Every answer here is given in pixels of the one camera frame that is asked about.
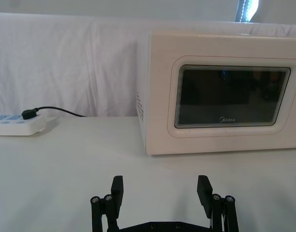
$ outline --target dark glass window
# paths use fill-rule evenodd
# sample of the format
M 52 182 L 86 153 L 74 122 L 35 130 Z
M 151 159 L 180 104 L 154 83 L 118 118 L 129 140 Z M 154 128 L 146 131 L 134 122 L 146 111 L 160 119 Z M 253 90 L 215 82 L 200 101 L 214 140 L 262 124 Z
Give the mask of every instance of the dark glass window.
M 290 68 L 183 65 L 175 127 L 271 126 Z

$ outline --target white fabric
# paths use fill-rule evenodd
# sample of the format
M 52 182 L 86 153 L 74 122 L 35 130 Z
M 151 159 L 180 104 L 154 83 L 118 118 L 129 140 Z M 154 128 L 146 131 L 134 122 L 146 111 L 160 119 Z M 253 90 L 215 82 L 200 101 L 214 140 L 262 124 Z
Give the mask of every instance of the white fabric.
M 0 14 L 0 114 L 134 116 L 136 39 L 153 29 L 296 37 L 292 25 Z

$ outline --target white microwave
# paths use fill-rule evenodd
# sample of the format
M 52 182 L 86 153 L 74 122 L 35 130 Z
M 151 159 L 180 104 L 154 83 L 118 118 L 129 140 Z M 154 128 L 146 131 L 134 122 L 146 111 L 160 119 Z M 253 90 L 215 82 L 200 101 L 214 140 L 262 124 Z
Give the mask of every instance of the white microwave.
M 156 31 L 137 52 L 147 154 L 296 147 L 296 38 Z

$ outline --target white table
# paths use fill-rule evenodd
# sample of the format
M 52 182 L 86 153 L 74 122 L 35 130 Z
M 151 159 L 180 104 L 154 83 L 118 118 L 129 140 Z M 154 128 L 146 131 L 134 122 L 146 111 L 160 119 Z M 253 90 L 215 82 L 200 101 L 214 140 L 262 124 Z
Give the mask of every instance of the white table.
M 30 137 L 0 137 L 0 232 L 90 232 L 89 200 L 110 193 L 115 175 L 124 177 L 120 228 L 208 227 L 200 174 L 236 198 L 241 231 L 296 231 L 296 150 L 151 157 L 136 117 L 66 117 Z

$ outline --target white power strip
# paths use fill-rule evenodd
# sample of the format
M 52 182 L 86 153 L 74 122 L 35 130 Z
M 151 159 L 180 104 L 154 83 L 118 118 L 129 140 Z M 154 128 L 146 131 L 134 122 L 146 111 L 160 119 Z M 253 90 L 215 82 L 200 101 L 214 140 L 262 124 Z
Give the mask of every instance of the white power strip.
M 27 120 L 21 115 L 0 115 L 0 136 L 32 135 L 45 127 L 46 121 L 41 115 Z

